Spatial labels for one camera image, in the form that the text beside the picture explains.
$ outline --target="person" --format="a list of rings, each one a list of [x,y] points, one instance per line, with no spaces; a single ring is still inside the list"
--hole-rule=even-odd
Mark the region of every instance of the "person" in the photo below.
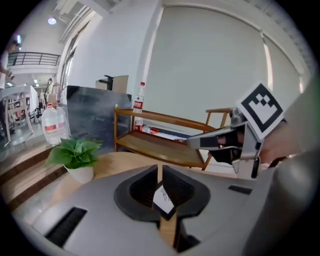
[[[8,45],[7,49],[3,52],[2,56],[1,56],[1,60],[0,60],[0,91],[5,89],[6,77],[9,77],[11,75],[11,71],[7,70],[9,54],[13,53],[17,47],[19,47],[19,43],[16,40],[12,41]],[[5,136],[8,137],[7,136],[4,99],[2,99],[0,101],[0,122],[1,122]]]
[[[284,113],[286,122],[280,122],[268,134],[260,152],[261,163],[271,163],[273,160],[296,155],[317,148],[320,142],[320,76],[315,74],[305,91]],[[238,142],[243,144],[244,134],[237,134]],[[226,138],[221,136],[218,143],[226,144]]]

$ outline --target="black square pattern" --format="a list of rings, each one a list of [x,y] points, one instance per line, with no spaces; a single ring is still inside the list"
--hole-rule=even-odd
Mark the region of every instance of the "black square pattern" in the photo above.
[[[262,133],[283,113],[279,103],[261,83],[241,105],[249,112]]]

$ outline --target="white cloth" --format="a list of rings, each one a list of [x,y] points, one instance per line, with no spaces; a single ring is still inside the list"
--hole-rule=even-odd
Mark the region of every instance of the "white cloth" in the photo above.
[[[18,100],[20,93],[25,93],[25,97],[30,98],[29,112],[32,113],[33,111],[35,111],[35,109],[39,105],[38,93],[31,85],[14,86],[14,87],[10,87],[10,88],[6,88],[6,89],[1,90],[0,91],[0,101],[3,98],[6,98],[8,96],[10,96],[10,98],[12,98],[12,99]]]
[[[8,66],[8,57],[9,53],[4,51],[3,55],[1,56],[1,65],[6,70]],[[0,89],[4,89],[6,84],[6,74],[0,73]]]

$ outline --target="round ceiling lamp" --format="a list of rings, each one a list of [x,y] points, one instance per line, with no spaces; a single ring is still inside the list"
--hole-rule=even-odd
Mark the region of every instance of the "round ceiling lamp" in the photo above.
[[[54,24],[56,24],[57,23],[57,20],[55,19],[55,18],[49,18],[48,19],[48,23],[50,24],[50,25],[54,25]]]

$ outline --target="white table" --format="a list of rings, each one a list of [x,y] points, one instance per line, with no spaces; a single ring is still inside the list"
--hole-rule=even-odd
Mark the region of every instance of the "white table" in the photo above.
[[[10,129],[9,129],[9,113],[11,112],[24,110],[25,120],[28,124],[29,130],[31,134],[34,133],[34,130],[32,129],[32,126],[31,126],[29,114],[28,114],[27,97],[30,98],[29,111],[30,113],[32,113],[38,107],[39,102],[38,102],[38,93],[31,85],[14,86],[14,87],[6,88],[0,91],[0,101],[2,101],[2,99],[5,99],[5,126],[6,126],[6,134],[8,137],[8,143],[6,145],[8,145],[11,142]],[[8,109],[8,104],[9,104],[8,98],[16,99],[16,100],[19,99],[20,106],[13,107],[12,109]]]

